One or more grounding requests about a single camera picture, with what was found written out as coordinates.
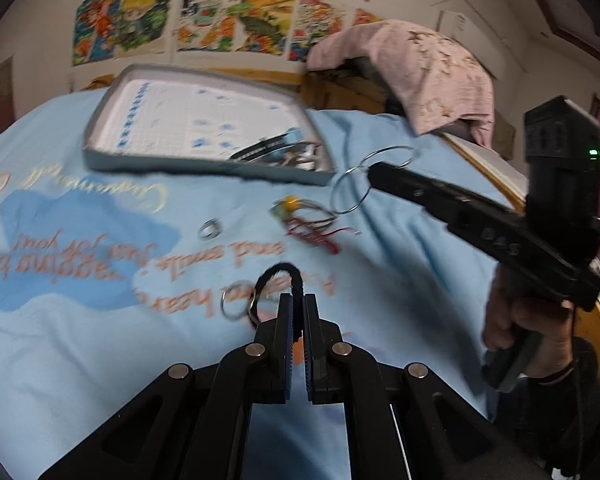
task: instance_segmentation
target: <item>person's arm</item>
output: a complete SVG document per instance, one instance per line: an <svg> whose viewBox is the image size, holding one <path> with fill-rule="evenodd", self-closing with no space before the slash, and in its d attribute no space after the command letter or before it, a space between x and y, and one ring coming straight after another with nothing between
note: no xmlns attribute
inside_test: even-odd
<svg viewBox="0 0 600 480"><path fill-rule="evenodd" d="M579 338L572 341L572 319L573 306L570 304L561 308L533 298L507 300L502 273L498 269L487 304L482 339L490 350L508 348L513 343L510 333L512 323L544 334L541 346L526 370L529 379L521 383L519 391L514 391L505 403L509 407L516 405L519 413L512 416L506 409L499 409L498 418L509 417L517 430L510 432L509 436L515 440L524 437L520 444L526 450L535 451L565 475L573 475L582 448L580 471L585 479L600 480L598 362L589 343ZM584 415L582 443L578 388ZM502 420L496 420L496 425L499 424ZM596 470L595 476L592 476L592 469Z"/></svg>

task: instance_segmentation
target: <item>yellow bead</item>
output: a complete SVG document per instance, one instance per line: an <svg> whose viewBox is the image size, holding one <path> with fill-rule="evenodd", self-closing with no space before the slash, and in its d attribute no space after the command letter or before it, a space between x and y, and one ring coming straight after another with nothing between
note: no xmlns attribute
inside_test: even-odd
<svg viewBox="0 0 600 480"><path fill-rule="evenodd" d="M289 195L283 199L282 207L289 213L295 213L302 207L302 200L297 196Z"/></svg>

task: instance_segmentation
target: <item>black sleeve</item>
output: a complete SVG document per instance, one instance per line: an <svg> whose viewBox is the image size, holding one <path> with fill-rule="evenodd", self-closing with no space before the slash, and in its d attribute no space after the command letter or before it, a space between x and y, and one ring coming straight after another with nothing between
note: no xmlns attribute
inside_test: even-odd
<svg viewBox="0 0 600 480"><path fill-rule="evenodd" d="M600 480L600 384L598 361L593 347L584 339L574 338L574 364L571 372L556 374L542 380L529 379L521 385L516 396L506 399L504 409L498 407L496 426L506 420L506 431L526 452L541 458L564 476L573 476L580 448L577 384L582 400L582 462L580 472L584 480ZM517 415L511 415L515 406Z"/></svg>

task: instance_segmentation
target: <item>brown ceiling trim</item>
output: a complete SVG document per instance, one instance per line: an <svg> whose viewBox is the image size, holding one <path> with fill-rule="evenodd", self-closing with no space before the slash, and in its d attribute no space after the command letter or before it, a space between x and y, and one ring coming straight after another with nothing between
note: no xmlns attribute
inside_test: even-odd
<svg viewBox="0 0 600 480"><path fill-rule="evenodd" d="M551 7L549 6L547 0L536 0L536 2L538 2L540 10L542 11L544 18L546 19L546 22L548 23L549 29L551 29L552 34L558 36L559 38L562 38L563 40L568 41L569 43L577 46L579 49L584 50L587 54L595 57L600 62L600 51L593 48L586 41L583 41L577 36L574 36L573 34L568 32L567 30L564 30L558 24L558 21L555 19L555 16L552 13Z"/></svg>

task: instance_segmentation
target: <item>ceiling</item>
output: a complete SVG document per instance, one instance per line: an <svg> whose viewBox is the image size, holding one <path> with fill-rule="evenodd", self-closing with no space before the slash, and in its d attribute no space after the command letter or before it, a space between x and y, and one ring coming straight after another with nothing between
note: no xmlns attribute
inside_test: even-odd
<svg viewBox="0 0 600 480"><path fill-rule="evenodd" d="M573 59L600 78L600 37L596 34L589 15L577 0L541 0L541 3L537 0L506 1L535 41ZM543 11L552 20L552 26ZM565 31L564 37L575 37L576 44L586 43L590 52L595 49L598 59L554 34L558 29Z"/></svg>

